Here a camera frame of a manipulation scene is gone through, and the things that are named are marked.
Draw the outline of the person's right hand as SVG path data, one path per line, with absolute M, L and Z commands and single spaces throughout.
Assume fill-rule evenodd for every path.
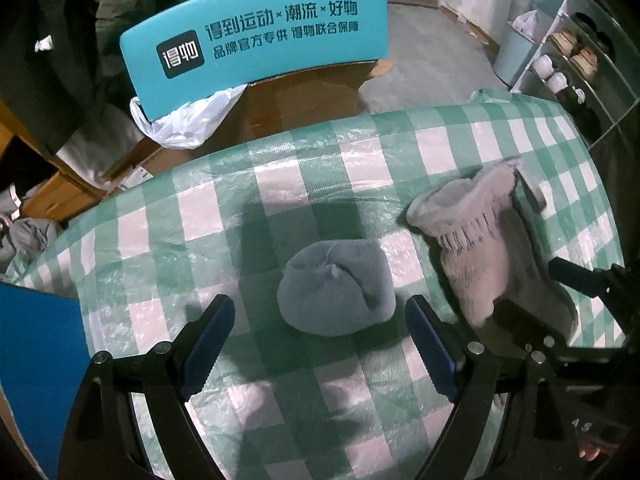
M 601 448 L 599 445 L 596 445 L 589 440 L 578 441 L 578 454 L 582 460 L 588 463 L 593 462 L 601 455 L 605 457 L 611 455 L 609 450 Z

